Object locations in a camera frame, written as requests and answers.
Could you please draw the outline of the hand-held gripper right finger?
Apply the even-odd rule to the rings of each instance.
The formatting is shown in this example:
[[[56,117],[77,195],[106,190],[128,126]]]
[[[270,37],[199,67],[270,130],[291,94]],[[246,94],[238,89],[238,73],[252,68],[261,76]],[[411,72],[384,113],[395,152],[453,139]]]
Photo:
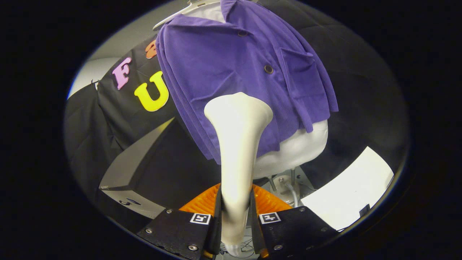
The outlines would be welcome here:
[[[339,235],[308,207],[292,207],[257,185],[250,193],[250,221],[259,260],[307,260]]]

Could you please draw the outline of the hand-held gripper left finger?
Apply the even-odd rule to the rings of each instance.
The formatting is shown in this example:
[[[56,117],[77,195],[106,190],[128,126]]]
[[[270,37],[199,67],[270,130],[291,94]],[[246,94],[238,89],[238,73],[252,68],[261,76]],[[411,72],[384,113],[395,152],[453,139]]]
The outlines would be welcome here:
[[[214,260],[221,249],[221,185],[216,184],[180,209],[165,209],[137,236],[178,260]]]

